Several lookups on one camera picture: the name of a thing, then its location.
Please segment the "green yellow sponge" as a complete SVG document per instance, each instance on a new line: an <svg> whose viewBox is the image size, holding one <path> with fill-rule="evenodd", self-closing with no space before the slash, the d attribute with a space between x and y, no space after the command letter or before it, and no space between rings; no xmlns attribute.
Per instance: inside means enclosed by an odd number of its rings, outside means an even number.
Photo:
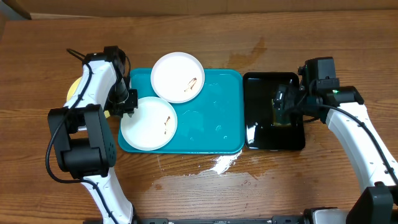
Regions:
<svg viewBox="0 0 398 224"><path fill-rule="evenodd" d="M278 100L272 100L272 114L274 126L290 126L290 117L285 114L283 103Z"/></svg>

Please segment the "yellow plate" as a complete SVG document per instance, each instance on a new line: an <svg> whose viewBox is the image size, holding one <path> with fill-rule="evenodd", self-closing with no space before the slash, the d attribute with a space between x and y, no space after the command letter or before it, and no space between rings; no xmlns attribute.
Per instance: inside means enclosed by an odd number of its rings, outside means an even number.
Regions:
<svg viewBox="0 0 398 224"><path fill-rule="evenodd" d="M73 84L70 86L70 88L68 90L68 93L67 93L67 101L69 101L72 98L72 96L74 95L74 93L75 93L75 91L76 91L76 89L78 87L78 84L80 83L80 80L81 80L81 77L76 79L73 82ZM104 111L104 115L105 115L106 118L110 117L109 111Z"/></svg>

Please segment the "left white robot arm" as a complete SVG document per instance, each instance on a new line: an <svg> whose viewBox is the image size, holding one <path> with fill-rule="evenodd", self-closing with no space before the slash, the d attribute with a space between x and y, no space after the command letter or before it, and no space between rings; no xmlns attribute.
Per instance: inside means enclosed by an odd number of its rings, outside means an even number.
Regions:
<svg viewBox="0 0 398 224"><path fill-rule="evenodd" d="M81 61L83 73L72 97L48 113L47 173L62 184L82 184L98 206L102 223L135 223L134 207L114 170L116 143L105 117L132 116L138 107L130 61L117 46L86 55L67 51Z"/></svg>

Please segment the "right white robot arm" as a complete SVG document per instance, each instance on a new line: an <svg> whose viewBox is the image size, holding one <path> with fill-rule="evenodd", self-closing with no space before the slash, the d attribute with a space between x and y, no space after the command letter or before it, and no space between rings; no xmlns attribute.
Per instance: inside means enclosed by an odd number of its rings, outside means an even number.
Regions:
<svg viewBox="0 0 398 224"><path fill-rule="evenodd" d="M345 150L361 195L350 211L309 209L305 223L397 223L397 160L375 130L364 100L353 86L337 78L304 86L277 86L272 105L277 123L311 116L328 126Z"/></svg>

